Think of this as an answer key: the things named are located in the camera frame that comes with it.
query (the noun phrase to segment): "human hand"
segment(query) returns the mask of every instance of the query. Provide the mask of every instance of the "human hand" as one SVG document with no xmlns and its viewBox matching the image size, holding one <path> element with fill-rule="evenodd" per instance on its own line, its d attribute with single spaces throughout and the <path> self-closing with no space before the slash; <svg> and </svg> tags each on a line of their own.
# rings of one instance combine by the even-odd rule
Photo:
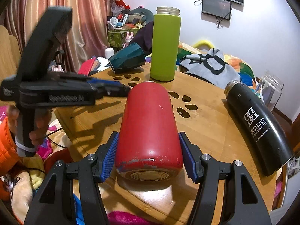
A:
<svg viewBox="0 0 300 225">
<path fill-rule="evenodd" d="M 15 106 L 9 106 L 7 109 L 7 123 L 9 130 L 16 134 L 17 132 L 17 119 L 20 111 Z M 41 116 L 35 121 L 37 129 L 29 133 L 29 138 L 33 145 L 41 145 L 44 141 L 45 134 L 49 128 L 49 122 L 51 120 L 51 112 L 48 110 L 45 115 Z"/>
</svg>

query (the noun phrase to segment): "pink bunny toy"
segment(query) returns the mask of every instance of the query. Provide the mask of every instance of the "pink bunny toy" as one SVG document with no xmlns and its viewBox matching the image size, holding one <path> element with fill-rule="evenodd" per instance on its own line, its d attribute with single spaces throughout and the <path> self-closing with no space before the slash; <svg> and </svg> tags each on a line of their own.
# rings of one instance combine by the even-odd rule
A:
<svg viewBox="0 0 300 225">
<path fill-rule="evenodd" d="M 129 34 L 129 32 L 127 32 L 123 48 L 129 45 L 129 42 L 133 39 L 133 37 L 134 37 L 133 32 L 131 32 L 130 34 Z"/>
</svg>

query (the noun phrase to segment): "gray cloth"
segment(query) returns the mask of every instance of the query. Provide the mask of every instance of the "gray cloth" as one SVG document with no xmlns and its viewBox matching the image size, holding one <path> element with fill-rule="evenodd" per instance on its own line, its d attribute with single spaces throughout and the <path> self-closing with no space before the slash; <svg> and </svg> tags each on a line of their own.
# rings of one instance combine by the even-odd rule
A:
<svg viewBox="0 0 300 225">
<path fill-rule="evenodd" d="M 234 68 L 224 62 L 224 54 L 220 49 L 210 49 L 206 55 L 187 55 L 183 59 L 180 65 L 188 69 L 187 74 L 203 78 L 222 89 L 231 80 L 241 80 Z"/>
</svg>

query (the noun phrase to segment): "black thermos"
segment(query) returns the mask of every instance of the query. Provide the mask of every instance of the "black thermos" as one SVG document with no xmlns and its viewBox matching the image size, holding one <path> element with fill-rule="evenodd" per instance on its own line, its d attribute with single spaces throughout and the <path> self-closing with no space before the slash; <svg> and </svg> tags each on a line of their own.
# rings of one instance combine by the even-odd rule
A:
<svg viewBox="0 0 300 225">
<path fill-rule="evenodd" d="M 246 84 L 232 80 L 224 93 L 230 108 L 252 136 L 263 173 L 273 174 L 293 155 L 280 124 Z"/>
</svg>

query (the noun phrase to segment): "satin curtain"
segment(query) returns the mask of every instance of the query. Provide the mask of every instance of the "satin curtain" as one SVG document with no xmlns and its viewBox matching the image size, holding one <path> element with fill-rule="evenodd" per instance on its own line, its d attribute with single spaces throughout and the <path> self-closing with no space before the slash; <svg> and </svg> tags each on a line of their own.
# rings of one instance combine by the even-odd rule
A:
<svg viewBox="0 0 300 225">
<path fill-rule="evenodd" d="M 72 7 L 73 26 L 61 48 L 66 52 L 66 69 L 74 72 L 92 55 L 104 56 L 104 50 L 109 46 L 106 20 L 113 1 L 11 0 L 0 16 L 0 24 L 17 38 L 22 53 L 32 30 L 48 6 Z"/>
</svg>

